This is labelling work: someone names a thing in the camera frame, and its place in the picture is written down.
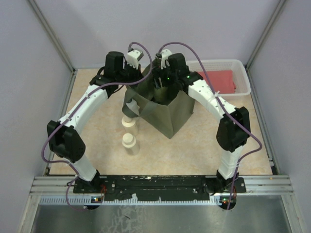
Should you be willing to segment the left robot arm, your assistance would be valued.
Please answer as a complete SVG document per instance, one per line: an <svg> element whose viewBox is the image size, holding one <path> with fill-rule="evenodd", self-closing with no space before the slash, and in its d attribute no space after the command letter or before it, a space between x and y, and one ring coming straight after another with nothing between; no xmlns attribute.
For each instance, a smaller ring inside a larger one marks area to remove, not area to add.
<svg viewBox="0 0 311 233"><path fill-rule="evenodd" d="M94 193L101 187L99 173L86 156L86 145L80 134L96 110L118 89L140 80L139 61L143 52L131 49L124 55L111 51L105 58L104 67L92 78L86 92L74 107L58 121L47 125L49 148L64 162L72 166L78 177L84 180L84 187Z"/></svg>

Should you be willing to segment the green canvas bag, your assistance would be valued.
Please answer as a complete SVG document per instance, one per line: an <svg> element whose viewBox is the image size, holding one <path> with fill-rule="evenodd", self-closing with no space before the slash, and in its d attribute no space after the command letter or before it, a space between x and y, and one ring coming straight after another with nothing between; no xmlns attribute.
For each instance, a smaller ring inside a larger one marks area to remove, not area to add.
<svg viewBox="0 0 311 233"><path fill-rule="evenodd" d="M127 86L124 94L122 112L130 118L140 117L171 139L191 117L195 100L183 91L173 94L173 99L157 103L154 99L155 89L152 86L152 75L149 75L137 86ZM134 99L139 106L139 116L126 105Z"/></svg>

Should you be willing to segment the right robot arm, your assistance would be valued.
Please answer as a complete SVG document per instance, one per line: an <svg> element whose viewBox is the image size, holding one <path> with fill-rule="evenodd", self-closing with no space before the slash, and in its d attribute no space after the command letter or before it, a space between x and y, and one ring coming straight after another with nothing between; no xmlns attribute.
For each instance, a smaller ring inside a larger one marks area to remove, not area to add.
<svg viewBox="0 0 311 233"><path fill-rule="evenodd" d="M197 71L190 71L185 57L181 53L163 50L155 55L152 69L155 87L173 87L184 91L189 97L204 106L218 122L216 140L222 148L220 166L216 178L204 183L208 194L228 192L234 187L235 169L242 149L249 135L249 112L245 107L236 106L225 101L212 92L211 85Z"/></svg>

